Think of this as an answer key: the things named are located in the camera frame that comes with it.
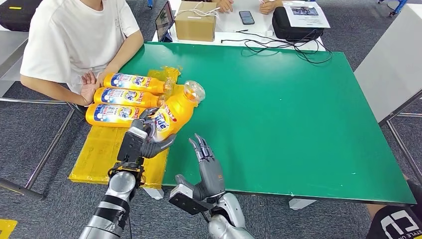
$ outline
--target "detergent bottle label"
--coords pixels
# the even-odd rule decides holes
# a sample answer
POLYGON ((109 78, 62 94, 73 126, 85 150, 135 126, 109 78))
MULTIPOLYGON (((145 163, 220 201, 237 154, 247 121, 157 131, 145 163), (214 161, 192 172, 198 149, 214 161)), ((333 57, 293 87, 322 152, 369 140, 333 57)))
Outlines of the detergent bottle label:
POLYGON ((117 73, 111 78, 111 86, 120 88, 132 87, 148 87, 151 77, 134 76, 128 74, 117 73))
POLYGON ((103 91, 101 101, 104 103, 122 104, 127 102, 141 102, 144 96, 143 92, 130 91, 124 89, 108 88, 103 91))
POLYGON ((139 108, 131 106, 98 105, 94 120, 105 122, 123 122, 139 117, 139 108))
POLYGON ((177 122, 177 119, 170 112, 170 109, 167 104, 164 104, 158 111, 155 113, 155 128, 156 135, 154 139, 156 141, 163 141, 169 135, 166 131, 169 130, 173 122, 177 122))

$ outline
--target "black case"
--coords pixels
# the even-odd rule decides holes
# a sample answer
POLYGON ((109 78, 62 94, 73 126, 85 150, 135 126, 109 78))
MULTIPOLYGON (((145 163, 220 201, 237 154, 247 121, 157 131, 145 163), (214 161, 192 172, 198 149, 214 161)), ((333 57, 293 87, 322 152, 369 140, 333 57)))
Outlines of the black case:
POLYGON ((276 7, 272 21, 274 33, 277 38, 285 39, 290 42, 306 42, 315 40, 322 36, 324 32, 324 28, 291 27, 286 9, 282 6, 276 7))
POLYGON ((7 0, 0 5, 0 25, 11 31, 29 31, 32 16, 42 0, 7 0))

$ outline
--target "green table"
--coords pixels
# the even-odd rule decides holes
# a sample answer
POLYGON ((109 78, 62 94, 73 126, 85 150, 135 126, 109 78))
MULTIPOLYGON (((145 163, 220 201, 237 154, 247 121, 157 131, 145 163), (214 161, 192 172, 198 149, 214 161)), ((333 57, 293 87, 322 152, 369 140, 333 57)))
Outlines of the green table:
POLYGON ((313 65, 293 50, 147 43, 121 72, 165 65, 182 67, 178 83, 199 82, 206 98, 170 148, 163 185, 178 173, 200 181, 188 143, 197 132, 230 191, 416 203, 343 53, 313 65))

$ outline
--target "black t-shirt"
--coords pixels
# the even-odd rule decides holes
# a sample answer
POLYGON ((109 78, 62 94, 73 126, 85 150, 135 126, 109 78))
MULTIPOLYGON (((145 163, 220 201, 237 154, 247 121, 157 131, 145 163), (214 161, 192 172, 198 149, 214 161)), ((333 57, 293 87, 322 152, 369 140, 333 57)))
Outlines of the black t-shirt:
POLYGON ((366 239, 422 239, 422 187, 409 180, 408 185, 417 204, 380 209, 366 239))

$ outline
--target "yellow mat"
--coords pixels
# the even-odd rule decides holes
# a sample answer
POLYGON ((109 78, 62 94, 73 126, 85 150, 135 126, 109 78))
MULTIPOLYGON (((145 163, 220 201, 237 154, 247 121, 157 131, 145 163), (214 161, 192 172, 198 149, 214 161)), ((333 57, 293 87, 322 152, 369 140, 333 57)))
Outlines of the yellow mat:
POLYGON ((0 219, 0 239, 8 239, 17 221, 0 219))
MULTIPOLYGON (((180 72, 176 68, 163 67, 162 71, 151 70, 148 76, 165 81, 172 78, 177 81, 180 72)), ((183 90, 183 85, 176 85, 173 94, 183 90)), ((88 133, 78 160, 69 175, 72 182, 107 184, 107 172, 114 166, 117 154, 127 128, 92 126, 88 133)), ((144 187, 160 189, 166 168, 169 149, 154 158, 145 159, 143 176, 144 187)))

